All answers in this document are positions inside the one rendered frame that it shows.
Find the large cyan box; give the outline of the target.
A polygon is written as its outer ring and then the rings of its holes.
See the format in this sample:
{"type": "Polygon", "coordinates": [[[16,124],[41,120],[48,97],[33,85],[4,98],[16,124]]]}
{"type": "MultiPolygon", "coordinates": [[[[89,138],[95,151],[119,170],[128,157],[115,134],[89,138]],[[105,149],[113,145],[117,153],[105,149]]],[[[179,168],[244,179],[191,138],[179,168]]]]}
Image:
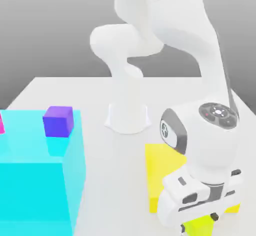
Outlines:
{"type": "Polygon", "coordinates": [[[86,180],[81,113],[46,137],[42,110],[2,110],[0,236],[74,236],[86,180]]]}

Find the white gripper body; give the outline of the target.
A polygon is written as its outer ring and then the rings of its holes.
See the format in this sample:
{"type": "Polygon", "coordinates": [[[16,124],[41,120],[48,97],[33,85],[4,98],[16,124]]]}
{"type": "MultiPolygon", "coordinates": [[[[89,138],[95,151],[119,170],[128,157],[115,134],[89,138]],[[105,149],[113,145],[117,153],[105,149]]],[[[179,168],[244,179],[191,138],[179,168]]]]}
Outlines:
{"type": "Polygon", "coordinates": [[[179,226],[212,214],[220,217],[241,202],[241,174],[233,174],[228,181],[219,184],[205,183],[189,174],[169,174],[162,184],[157,216],[165,227],[179,226]]]}

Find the small purple cube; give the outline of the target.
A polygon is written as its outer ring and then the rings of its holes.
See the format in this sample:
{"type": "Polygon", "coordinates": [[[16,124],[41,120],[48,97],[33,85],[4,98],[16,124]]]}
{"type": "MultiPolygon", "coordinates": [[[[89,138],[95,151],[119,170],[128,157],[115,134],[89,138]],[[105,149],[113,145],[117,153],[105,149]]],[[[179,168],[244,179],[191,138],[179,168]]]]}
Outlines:
{"type": "Polygon", "coordinates": [[[74,128],[71,106],[50,106],[42,117],[46,137],[68,138],[74,128]]]}

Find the small lime cube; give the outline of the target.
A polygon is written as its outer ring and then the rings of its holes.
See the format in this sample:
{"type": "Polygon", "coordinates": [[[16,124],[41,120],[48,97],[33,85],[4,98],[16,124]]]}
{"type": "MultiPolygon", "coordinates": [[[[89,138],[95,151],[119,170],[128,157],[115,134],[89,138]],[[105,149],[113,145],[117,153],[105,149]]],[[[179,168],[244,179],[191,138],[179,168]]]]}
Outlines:
{"type": "Polygon", "coordinates": [[[183,225],[188,236],[212,236],[214,223],[211,216],[206,215],[185,222],[183,225]]]}

